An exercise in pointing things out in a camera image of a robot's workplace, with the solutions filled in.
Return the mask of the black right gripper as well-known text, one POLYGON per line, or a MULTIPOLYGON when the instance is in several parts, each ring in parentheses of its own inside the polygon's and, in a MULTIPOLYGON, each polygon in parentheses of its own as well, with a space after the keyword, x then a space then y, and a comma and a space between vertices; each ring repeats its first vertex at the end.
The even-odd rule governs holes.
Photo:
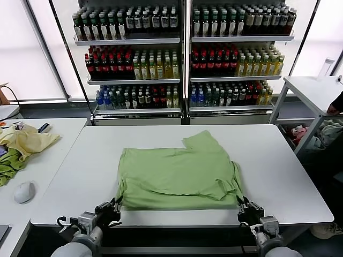
POLYGON ((237 218, 240 223, 246 223, 249 226, 259 224, 260 219, 264 217, 264 208, 250 201, 247 197, 243 196, 243 200, 237 195, 238 214, 237 218))

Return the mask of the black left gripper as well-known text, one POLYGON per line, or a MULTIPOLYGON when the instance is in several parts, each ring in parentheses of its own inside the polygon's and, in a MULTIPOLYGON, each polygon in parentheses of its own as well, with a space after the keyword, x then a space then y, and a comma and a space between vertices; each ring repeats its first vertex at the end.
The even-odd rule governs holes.
POLYGON ((96 225, 99 228, 112 228, 121 224, 121 206, 123 196, 118 199, 112 198, 110 202, 104 202, 95 208, 96 225))

